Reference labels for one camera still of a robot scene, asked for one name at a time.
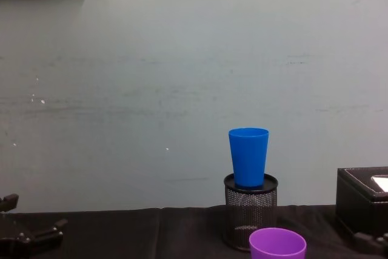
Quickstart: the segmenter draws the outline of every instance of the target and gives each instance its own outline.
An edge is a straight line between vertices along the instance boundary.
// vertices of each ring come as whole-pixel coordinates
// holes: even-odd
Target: table
[[[248,259],[221,239],[224,206],[107,212],[17,214],[31,229],[69,220],[62,247],[36,259]],[[348,246],[335,222],[334,206],[278,207],[278,226],[307,241],[307,259],[382,259]]]

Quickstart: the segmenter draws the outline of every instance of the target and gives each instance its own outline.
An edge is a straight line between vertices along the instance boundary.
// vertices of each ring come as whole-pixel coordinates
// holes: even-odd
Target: blue plastic cup
[[[251,127],[229,131],[230,152],[237,185],[263,185],[268,136],[268,130]]]

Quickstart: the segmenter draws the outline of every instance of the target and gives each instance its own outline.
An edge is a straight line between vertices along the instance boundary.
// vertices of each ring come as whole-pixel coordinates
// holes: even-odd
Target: plastic cup
[[[242,128],[229,131],[235,183],[242,187],[258,187],[264,181],[269,131]]]
[[[254,231],[249,237],[252,259],[305,259],[305,239],[286,229],[269,227]]]

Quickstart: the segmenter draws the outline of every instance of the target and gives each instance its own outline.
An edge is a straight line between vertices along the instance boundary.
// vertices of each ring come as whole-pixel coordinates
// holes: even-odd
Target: tissue box
[[[388,232],[388,192],[372,179],[377,175],[388,177],[388,167],[338,169],[336,215],[353,234]]]

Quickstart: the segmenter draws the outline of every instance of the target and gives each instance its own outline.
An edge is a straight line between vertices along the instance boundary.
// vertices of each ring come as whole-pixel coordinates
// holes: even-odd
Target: mesh pen holder
[[[276,226],[278,180],[264,175],[261,187],[244,188],[235,184],[234,175],[224,179],[226,228],[224,240],[231,247],[249,251],[249,236],[257,229]]]

